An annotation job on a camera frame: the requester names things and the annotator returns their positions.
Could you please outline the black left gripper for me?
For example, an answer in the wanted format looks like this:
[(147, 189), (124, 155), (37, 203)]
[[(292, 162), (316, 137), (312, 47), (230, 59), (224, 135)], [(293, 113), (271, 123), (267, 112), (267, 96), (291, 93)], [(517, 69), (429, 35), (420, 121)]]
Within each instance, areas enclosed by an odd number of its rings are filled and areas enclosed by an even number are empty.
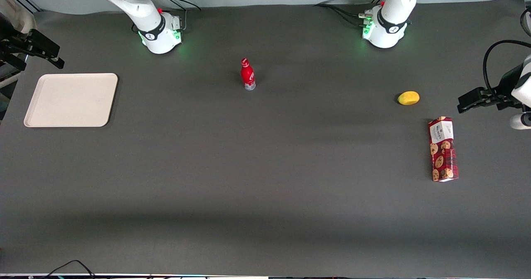
[(492, 105), (495, 105), (497, 110), (525, 110), (525, 64), (521, 63), (505, 73), (493, 91), (494, 95), (490, 97), (489, 90), (483, 87), (470, 90), (458, 98), (458, 113), (463, 114), (474, 108)]

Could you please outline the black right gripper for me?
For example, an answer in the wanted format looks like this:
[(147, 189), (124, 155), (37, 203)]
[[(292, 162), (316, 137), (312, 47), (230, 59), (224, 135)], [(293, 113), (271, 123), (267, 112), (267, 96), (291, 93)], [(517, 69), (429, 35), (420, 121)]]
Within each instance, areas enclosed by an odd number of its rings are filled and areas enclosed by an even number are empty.
[[(23, 48), (27, 39), (28, 47)], [(64, 60), (59, 58), (60, 46), (40, 33), (37, 29), (31, 29), (28, 34), (15, 29), (12, 23), (3, 15), (0, 15), (0, 61), (1, 66), (11, 65), (17, 70), (25, 70), (27, 64), (15, 54), (23, 53), (29, 56), (37, 56), (47, 60), (58, 69), (64, 68)]]

